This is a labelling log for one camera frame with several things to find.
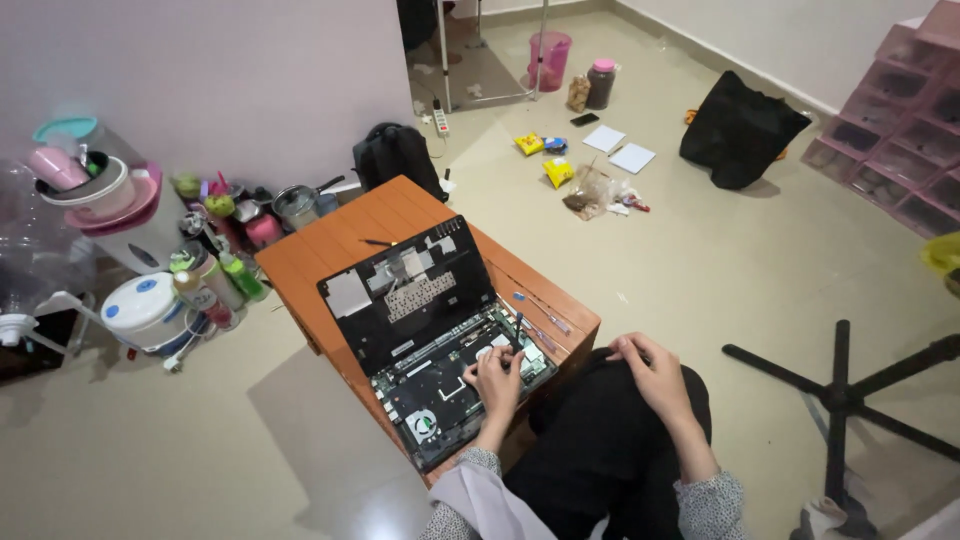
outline notepad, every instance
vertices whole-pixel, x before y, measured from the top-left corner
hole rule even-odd
[[[592,146],[601,152],[609,152],[613,149],[613,145],[620,142],[620,139],[624,136],[624,134],[617,130],[613,130],[607,126],[600,126],[593,130],[593,133],[587,135],[587,138],[584,139],[584,144]]]
[[[613,154],[613,157],[610,158],[610,163],[613,163],[625,171],[629,171],[631,174],[636,174],[640,172],[640,169],[649,163],[655,155],[655,153],[646,148],[637,146],[631,142],[627,146],[624,146],[623,150]]]

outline tiled floor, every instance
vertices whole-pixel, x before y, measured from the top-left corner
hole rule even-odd
[[[536,24],[490,29],[524,72]],[[677,157],[684,111],[717,74],[608,13],[551,23],[573,36],[569,70],[623,64],[603,121],[658,156],[635,177],[653,211],[582,222],[544,183],[541,156],[512,138],[579,142],[565,91],[450,117],[438,160],[451,205],[602,318],[599,342],[649,333],[708,384],[713,446],[744,483],[755,538],[785,538],[822,490],[826,447],[801,396],[720,353],[736,343],[811,377],[830,374],[833,323],[852,321],[852,378],[960,329],[960,304],[917,260],[923,245],[882,211],[798,163],[791,145],[765,181],[714,188]],[[425,133],[432,133],[432,128]],[[432,152],[444,146],[428,137]],[[601,157],[598,166],[612,173]],[[187,369],[116,361],[92,348],[58,372],[0,388],[0,523],[10,538],[412,538],[429,515],[416,474],[275,295]],[[94,331],[92,343],[108,343]],[[869,403],[960,443],[960,366],[942,365]],[[849,465],[888,537],[960,496],[960,466],[859,421]]]

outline pink shoe rack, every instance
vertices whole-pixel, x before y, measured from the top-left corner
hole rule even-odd
[[[960,2],[894,25],[801,161],[924,237],[960,231]]]

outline patterned shirt sleeve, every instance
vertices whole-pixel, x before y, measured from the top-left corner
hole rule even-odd
[[[470,447],[457,458],[457,464],[466,461],[493,471],[501,476],[500,458],[489,450]],[[474,540],[480,538],[467,520],[460,517],[453,508],[437,502],[433,516],[420,534],[419,540]]]
[[[743,487],[723,471],[711,479],[673,484],[680,504],[684,540],[747,540],[743,527]]]

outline power strip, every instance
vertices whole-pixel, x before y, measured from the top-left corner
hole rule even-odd
[[[440,98],[433,100],[433,122],[437,125],[437,136],[450,135],[450,126],[446,123],[446,114],[440,105]]]

